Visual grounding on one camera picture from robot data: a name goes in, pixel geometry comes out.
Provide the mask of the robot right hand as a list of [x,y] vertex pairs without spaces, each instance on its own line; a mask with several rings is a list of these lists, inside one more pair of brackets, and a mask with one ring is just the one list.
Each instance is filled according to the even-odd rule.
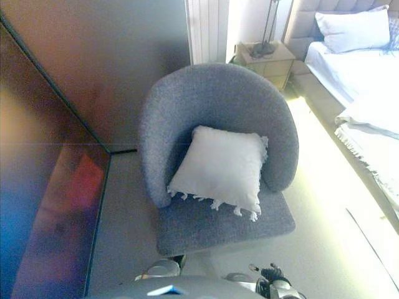
[[253,263],[249,264],[249,269],[254,272],[260,274],[270,283],[274,283],[276,280],[281,280],[289,285],[291,285],[290,281],[285,277],[282,269],[278,267],[275,263],[270,263],[270,268],[261,268]]

